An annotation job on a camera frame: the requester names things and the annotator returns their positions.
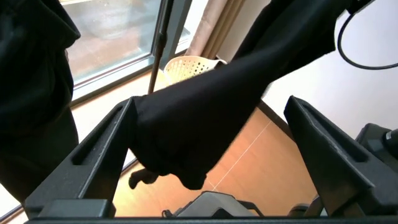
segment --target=window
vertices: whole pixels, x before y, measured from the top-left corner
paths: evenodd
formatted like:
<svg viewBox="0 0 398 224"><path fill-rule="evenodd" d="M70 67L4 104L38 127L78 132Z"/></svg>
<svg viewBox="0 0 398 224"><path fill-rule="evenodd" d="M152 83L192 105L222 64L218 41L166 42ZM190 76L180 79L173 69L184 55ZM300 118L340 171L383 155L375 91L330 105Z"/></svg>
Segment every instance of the window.
<svg viewBox="0 0 398 224"><path fill-rule="evenodd" d="M151 68L154 62L154 39L163 23L159 18L164 10L161 5L162 1L167 0L59 1L81 33L81 38L67 49L75 82L72 104ZM183 52L188 47L189 44L183 44L192 39L196 30L192 29L192 22L185 22L188 11L191 21L199 21L203 14L193 13L194 7L190 10L192 2L197 5L201 0L174 1L162 59L170 60L176 56L176 52ZM125 165L133 159L134 155L128 154ZM0 221L21 207L1 185L0 199L3 202Z"/></svg>

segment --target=beige curtain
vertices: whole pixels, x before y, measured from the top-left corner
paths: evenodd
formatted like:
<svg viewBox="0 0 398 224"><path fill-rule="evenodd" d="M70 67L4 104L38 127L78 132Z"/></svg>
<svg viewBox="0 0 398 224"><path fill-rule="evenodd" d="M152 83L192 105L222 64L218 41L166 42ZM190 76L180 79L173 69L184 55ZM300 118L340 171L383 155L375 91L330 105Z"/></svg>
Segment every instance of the beige curtain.
<svg viewBox="0 0 398 224"><path fill-rule="evenodd" d="M214 59L245 0L209 0L185 55Z"/></svg>

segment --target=black pole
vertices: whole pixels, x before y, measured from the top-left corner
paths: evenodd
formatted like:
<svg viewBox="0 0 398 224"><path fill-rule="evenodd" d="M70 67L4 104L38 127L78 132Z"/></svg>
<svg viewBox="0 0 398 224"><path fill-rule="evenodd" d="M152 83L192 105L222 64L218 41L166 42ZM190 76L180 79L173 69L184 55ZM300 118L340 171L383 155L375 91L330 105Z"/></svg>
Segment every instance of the black pole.
<svg viewBox="0 0 398 224"><path fill-rule="evenodd" d="M162 58L163 50L167 42L167 27L169 26L170 15L172 13L174 0L162 0L162 9L164 10L163 25L160 29L157 40L155 42L155 61L152 68L152 74L150 75L148 94L154 92L155 82L157 78L157 72L159 70L160 59Z"/></svg>

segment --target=perforated basket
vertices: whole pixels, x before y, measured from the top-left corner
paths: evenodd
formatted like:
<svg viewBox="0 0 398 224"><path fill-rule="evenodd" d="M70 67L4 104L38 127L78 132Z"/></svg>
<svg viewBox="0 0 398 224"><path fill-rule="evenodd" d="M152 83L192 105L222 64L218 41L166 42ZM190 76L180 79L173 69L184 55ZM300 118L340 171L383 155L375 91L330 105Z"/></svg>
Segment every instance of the perforated basket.
<svg viewBox="0 0 398 224"><path fill-rule="evenodd" d="M226 64L224 60L210 60L198 56L181 56L170 60L165 66L163 73L171 85L212 70L219 62Z"/></svg>

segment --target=black machine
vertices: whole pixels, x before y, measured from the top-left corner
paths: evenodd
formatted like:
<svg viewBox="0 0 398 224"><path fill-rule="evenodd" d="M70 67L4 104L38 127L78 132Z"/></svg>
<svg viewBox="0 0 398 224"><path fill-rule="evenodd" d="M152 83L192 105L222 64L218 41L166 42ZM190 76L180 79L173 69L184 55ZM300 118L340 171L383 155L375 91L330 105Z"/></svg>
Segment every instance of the black machine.
<svg viewBox="0 0 398 224"><path fill-rule="evenodd" d="M164 44L166 34L160 36ZM285 117L318 192L311 205L295 207L286 217L114 218L114 193L137 136L135 105L132 97L115 106L36 188L24 204L27 224L398 223L398 131L368 124L354 140L293 96Z"/></svg>

